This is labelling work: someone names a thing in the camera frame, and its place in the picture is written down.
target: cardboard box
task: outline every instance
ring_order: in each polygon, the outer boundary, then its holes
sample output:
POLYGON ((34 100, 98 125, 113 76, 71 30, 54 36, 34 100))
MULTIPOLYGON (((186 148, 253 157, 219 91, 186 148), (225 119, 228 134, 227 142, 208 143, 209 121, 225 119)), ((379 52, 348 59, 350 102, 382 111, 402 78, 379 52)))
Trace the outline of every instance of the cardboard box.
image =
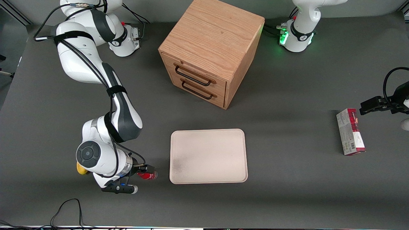
POLYGON ((341 134, 344 155, 352 156, 365 152, 364 142, 358 129, 355 108, 347 108, 337 114, 339 133, 341 134))

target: metal handle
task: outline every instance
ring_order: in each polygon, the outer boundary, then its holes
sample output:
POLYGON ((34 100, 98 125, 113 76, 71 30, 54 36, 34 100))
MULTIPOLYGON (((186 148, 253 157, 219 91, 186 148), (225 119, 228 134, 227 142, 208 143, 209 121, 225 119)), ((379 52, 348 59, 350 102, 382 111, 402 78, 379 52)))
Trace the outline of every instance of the metal handle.
POLYGON ((213 94, 210 94, 210 97, 206 97, 206 96, 204 96, 204 95, 202 95, 202 94, 200 94, 200 93, 198 93, 198 92, 196 92, 196 91, 194 91, 194 90, 192 90, 192 89, 189 89, 188 87, 184 86, 185 83, 186 83, 185 81, 182 82, 182 87, 183 87, 185 90, 187 90, 187 91, 189 91, 189 92, 192 92, 192 93, 198 95, 199 97, 203 97, 203 98, 206 99, 206 100, 210 100, 210 99, 213 97, 213 94))
POLYGON ((209 80, 209 82, 207 82, 207 83, 198 81, 198 80, 194 79, 193 77, 189 77, 189 76, 187 76, 186 74, 184 74, 184 73, 182 73, 182 72, 179 72, 178 69, 179 69, 179 66, 177 65, 176 68, 175 68, 175 71, 176 71, 177 74, 182 75, 182 76, 186 77, 187 79, 192 80, 192 81, 194 81, 194 82, 196 82, 196 83, 198 83, 198 84, 200 84, 200 85, 202 85, 202 86, 209 86, 210 83, 211 83, 210 80, 209 80))

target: gray tabletop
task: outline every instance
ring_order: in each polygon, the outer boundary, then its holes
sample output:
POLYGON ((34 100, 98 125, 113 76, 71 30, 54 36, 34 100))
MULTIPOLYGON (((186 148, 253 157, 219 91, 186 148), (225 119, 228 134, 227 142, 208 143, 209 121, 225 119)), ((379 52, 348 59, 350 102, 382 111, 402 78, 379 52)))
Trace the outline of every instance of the gray tabletop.
MULTIPOLYGON (((157 48, 173 25, 147 25, 142 48, 126 58, 98 47, 144 122, 125 145, 159 173, 155 181, 131 178, 135 195, 101 192, 92 176, 76 172, 82 125, 108 111, 108 97, 101 85, 69 78, 51 41, 29 39, 0 112, 0 219, 47 224, 64 200, 79 198, 90 225, 409 228, 409 132, 399 126, 406 116, 360 117, 367 152, 350 157, 342 154, 335 119, 381 95, 385 74, 408 65, 401 13, 322 19, 299 54, 263 33, 228 110, 172 85, 157 48), (170 182, 173 131, 229 128, 246 134, 246 182, 170 182)), ((395 73, 390 92, 407 80, 404 71, 395 73)), ((77 218, 69 203, 56 223, 76 225, 77 218)))

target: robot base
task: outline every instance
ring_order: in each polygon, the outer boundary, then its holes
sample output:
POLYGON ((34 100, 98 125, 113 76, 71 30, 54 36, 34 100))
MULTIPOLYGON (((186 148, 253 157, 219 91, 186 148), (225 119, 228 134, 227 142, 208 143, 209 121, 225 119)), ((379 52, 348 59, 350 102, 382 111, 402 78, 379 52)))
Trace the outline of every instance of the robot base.
POLYGON ((279 44, 284 46, 288 51, 298 53, 305 50, 307 46, 311 44, 311 39, 314 34, 312 34, 309 38, 306 38, 305 41, 299 41, 298 38, 291 32, 291 30, 288 29, 293 22, 294 20, 291 19, 285 23, 281 23, 281 27, 287 29, 280 36, 279 44))
POLYGON ((119 57, 129 56, 135 50, 140 48, 139 29, 130 25, 125 25, 124 28, 127 30, 128 34, 126 35, 126 38, 122 42, 121 46, 115 46, 109 43, 109 49, 119 57))

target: red can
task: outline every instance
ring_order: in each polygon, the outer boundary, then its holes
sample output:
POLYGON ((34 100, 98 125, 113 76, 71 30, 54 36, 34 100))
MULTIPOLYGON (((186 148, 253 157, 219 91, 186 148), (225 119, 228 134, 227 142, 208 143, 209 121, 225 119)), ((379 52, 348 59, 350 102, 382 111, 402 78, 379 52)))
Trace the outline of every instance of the red can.
POLYGON ((137 173, 144 180, 154 180, 157 178, 157 172, 151 173, 137 173))

